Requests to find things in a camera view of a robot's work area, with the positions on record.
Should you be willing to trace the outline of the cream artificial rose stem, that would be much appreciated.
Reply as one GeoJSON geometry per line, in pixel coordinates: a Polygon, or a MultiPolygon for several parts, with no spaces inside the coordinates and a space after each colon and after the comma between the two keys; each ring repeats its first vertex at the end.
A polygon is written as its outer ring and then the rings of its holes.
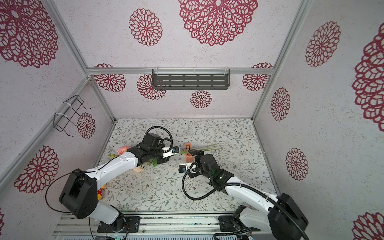
{"type": "Polygon", "coordinates": [[[133,168],[133,170],[134,170],[135,172],[137,172],[137,173],[142,174],[142,173],[145,171],[146,166],[147,166],[147,164],[140,165],[140,166],[138,166],[138,167],[136,167],[136,168],[133,168]]]}

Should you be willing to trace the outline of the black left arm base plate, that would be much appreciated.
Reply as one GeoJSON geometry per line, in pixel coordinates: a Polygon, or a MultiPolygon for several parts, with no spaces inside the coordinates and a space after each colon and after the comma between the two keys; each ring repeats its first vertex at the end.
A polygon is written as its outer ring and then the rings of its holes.
{"type": "Polygon", "coordinates": [[[140,223],[139,216],[124,216],[124,218],[118,218],[112,225],[100,221],[97,233],[137,233],[140,223]]]}

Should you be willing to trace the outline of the pink artificial rose stem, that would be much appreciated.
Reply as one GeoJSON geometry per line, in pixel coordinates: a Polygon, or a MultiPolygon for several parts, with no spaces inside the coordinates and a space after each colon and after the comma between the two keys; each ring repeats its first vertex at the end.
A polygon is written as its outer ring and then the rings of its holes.
{"type": "Polygon", "coordinates": [[[126,153],[127,150],[130,149],[130,146],[124,146],[124,147],[121,147],[117,150],[117,153],[116,154],[110,154],[110,158],[111,159],[114,159],[116,157],[119,157],[121,156],[122,154],[126,153]]]}

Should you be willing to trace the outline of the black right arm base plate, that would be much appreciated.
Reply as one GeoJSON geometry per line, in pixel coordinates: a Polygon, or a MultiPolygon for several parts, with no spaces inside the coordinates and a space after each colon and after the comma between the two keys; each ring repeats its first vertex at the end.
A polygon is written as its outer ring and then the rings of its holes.
{"type": "Polygon", "coordinates": [[[245,230],[251,230],[260,232],[260,229],[246,227],[241,221],[229,215],[222,215],[218,218],[221,232],[240,232],[245,230]]]}

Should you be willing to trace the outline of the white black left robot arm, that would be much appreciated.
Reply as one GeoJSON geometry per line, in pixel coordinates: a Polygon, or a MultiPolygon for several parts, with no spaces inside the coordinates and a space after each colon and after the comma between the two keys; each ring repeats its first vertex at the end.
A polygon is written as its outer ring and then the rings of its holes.
{"type": "Polygon", "coordinates": [[[120,225],[124,215],[116,208],[102,203],[98,191],[108,182],[123,173],[155,160],[165,163],[174,155],[173,139],[162,140],[160,136],[146,133],[143,140],[109,162],[69,174],[59,202],[78,219],[92,218],[107,225],[120,225]]]}

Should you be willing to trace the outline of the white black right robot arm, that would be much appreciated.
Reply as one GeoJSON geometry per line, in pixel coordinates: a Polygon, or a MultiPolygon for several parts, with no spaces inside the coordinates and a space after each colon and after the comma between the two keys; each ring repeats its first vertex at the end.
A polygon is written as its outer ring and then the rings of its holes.
{"type": "Polygon", "coordinates": [[[235,231],[236,234],[259,230],[271,234],[276,240],[309,238],[305,232],[309,221],[291,196],[277,196],[246,184],[231,172],[221,169],[212,154],[206,155],[204,151],[196,150],[189,150],[188,153],[195,159],[186,165],[182,183],[185,183],[186,178],[204,176],[213,187],[213,190],[201,197],[192,197],[187,193],[185,186],[182,186],[182,191],[188,199],[199,201],[215,192],[222,192],[252,206],[251,209],[246,206],[239,207],[232,216],[235,225],[240,227],[235,231]]]}

